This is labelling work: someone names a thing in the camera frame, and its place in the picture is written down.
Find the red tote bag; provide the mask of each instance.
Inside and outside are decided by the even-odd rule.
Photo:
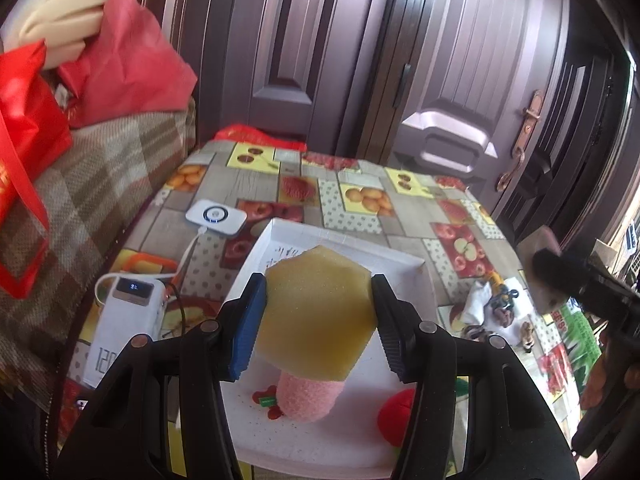
[[[13,202],[24,205],[49,231],[47,211],[32,181],[72,143],[68,121],[40,76],[44,42],[0,56],[0,229]],[[22,276],[0,264],[0,287],[14,298],[26,298],[47,250],[47,238]]]

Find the red bag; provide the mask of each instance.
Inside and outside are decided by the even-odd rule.
[[[234,140],[235,142],[247,142],[248,144],[256,144],[257,146],[271,146],[272,148],[283,148],[285,150],[295,150],[302,153],[306,152],[306,144],[304,142],[274,139],[246,124],[232,124],[231,126],[222,128],[216,133],[214,140]]]
[[[16,196],[49,231],[47,211],[33,184],[72,143],[69,125],[49,86],[40,77],[44,42],[0,56],[0,226]],[[45,238],[20,278],[0,264],[0,287],[26,298],[47,249]]]
[[[107,0],[100,34],[78,60],[58,67],[76,96],[73,128],[141,112],[185,110],[196,75],[137,0]]]

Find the red ball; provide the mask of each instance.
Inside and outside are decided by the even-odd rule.
[[[414,393],[413,388],[396,393],[387,399],[378,412],[378,429],[392,446],[402,446],[414,403]]]

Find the table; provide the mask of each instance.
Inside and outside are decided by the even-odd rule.
[[[194,244],[181,281],[189,328],[217,314],[252,244],[274,217],[347,232],[423,258],[433,279],[440,322],[454,335],[464,328],[460,312],[469,289],[485,272],[495,269],[527,286],[513,248],[456,178],[229,140],[207,143],[175,171],[139,216],[110,270],[175,271],[197,232],[184,213],[201,198],[247,211],[248,224],[232,239],[207,232]],[[460,238],[463,242],[455,245]],[[99,316],[94,303],[78,338],[68,343],[74,351],[66,378],[58,384],[62,402],[52,406],[59,410],[59,446],[78,418],[78,400],[91,395],[80,382]],[[580,414],[566,351],[551,317],[534,313],[530,320],[535,327],[533,352],[515,351],[569,439]],[[180,311],[174,303],[167,308],[161,336],[179,333]],[[452,472],[462,466],[467,405],[462,388],[456,405],[462,424],[454,431]],[[248,476],[280,476],[257,467],[246,471]]]

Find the hand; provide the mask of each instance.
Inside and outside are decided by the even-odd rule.
[[[605,346],[605,351],[593,365],[589,379],[587,379],[587,385],[582,392],[580,407],[583,410],[594,408],[600,404],[604,383],[607,380],[607,373],[604,369],[604,359],[607,352],[607,329],[604,329],[600,334],[600,341]],[[632,365],[626,371],[625,386],[629,390],[640,390],[640,365]]]

